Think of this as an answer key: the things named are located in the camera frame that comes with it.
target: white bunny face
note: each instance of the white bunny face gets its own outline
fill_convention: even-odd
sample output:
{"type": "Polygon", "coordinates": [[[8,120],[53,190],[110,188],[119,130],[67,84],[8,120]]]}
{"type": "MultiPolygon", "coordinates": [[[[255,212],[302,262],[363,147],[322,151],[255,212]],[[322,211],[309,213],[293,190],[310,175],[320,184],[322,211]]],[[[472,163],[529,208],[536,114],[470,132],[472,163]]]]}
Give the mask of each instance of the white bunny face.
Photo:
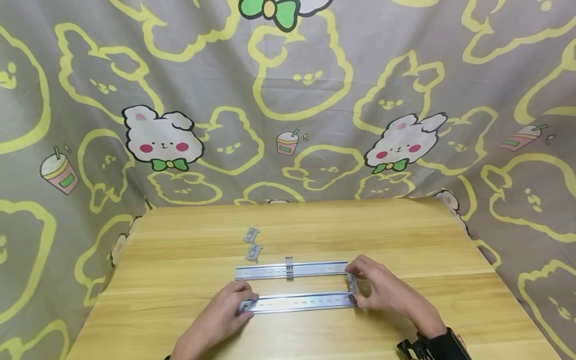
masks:
{"type": "Polygon", "coordinates": [[[375,174],[388,169],[403,171],[407,164],[420,159],[436,145],[438,128],[447,119],[444,113],[438,113],[421,122],[415,114],[394,120],[364,155],[366,166],[376,168],[375,174]]]}
{"type": "Polygon", "coordinates": [[[194,122],[181,112],[165,113],[160,117],[149,107],[138,105],[124,109],[122,115],[128,128],[128,150],[138,161],[151,162],[154,170],[166,168],[160,170],[164,165],[155,164],[160,160],[168,163],[168,168],[186,171],[186,164],[193,163],[204,153],[204,144],[192,132],[194,122]]]}
{"type": "Polygon", "coordinates": [[[309,17],[326,9],[332,0],[300,0],[300,16],[309,17]]]}
{"type": "Polygon", "coordinates": [[[456,217],[456,221],[462,226],[464,230],[469,234],[468,225],[462,220],[462,216],[460,215],[460,204],[458,199],[454,196],[454,194],[449,190],[442,190],[436,195],[435,198],[440,199],[444,205],[448,207],[448,210],[456,217]]]}

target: wooden table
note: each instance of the wooden table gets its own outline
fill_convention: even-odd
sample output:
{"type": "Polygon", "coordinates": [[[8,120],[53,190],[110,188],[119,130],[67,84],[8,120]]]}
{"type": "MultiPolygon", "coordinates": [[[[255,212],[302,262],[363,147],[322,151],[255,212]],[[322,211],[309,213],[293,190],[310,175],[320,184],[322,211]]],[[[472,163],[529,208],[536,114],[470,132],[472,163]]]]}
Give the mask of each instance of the wooden table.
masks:
{"type": "MultiPolygon", "coordinates": [[[[163,360],[210,298],[250,265],[364,253],[426,296],[474,360],[559,359],[444,205],[432,198],[163,208],[138,224],[68,360],[163,360]]],[[[345,290],[346,277],[252,281],[261,295],[345,290]]],[[[334,309],[255,316],[218,359],[394,359],[414,339],[399,316],[334,309]]]]}

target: gray cloth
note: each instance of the gray cloth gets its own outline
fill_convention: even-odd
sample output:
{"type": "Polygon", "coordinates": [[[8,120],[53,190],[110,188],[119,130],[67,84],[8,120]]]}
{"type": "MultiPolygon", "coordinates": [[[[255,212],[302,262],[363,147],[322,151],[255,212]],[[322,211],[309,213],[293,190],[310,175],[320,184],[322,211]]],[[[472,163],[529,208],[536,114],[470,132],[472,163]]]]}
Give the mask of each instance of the gray cloth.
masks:
{"type": "Polygon", "coordinates": [[[576,359],[575,15],[2,2],[0,359],[65,357],[148,209],[398,196],[444,201],[576,359]]]}

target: wrist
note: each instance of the wrist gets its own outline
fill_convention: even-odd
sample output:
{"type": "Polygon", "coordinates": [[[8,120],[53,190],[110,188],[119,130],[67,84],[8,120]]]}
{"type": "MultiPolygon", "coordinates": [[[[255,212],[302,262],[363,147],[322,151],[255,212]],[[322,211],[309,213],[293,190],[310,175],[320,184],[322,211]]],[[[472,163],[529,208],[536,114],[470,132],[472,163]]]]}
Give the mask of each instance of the wrist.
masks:
{"type": "Polygon", "coordinates": [[[170,360],[197,360],[207,350],[207,343],[200,337],[184,334],[176,342],[170,360]]]}
{"type": "Polygon", "coordinates": [[[440,313],[430,303],[414,309],[408,318],[414,323],[418,332],[429,339],[444,335],[448,331],[440,313]]]}

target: black strap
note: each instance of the black strap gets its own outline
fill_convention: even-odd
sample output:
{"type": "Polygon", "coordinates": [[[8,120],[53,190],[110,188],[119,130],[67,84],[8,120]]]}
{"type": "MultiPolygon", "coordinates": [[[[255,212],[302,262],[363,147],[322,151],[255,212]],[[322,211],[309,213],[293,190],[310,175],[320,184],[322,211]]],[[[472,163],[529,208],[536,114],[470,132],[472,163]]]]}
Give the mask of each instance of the black strap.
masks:
{"type": "Polygon", "coordinates": [[[464,344],[460,342],[450,328],[444,335],[433,339],[428,339],[421,334],[417,334],[417,336],[418,340],[412,344],[408,340],[404,340],[397,345],[406,360],[414,359],[412,353],[419,360],[472,360],[464,344]]]}

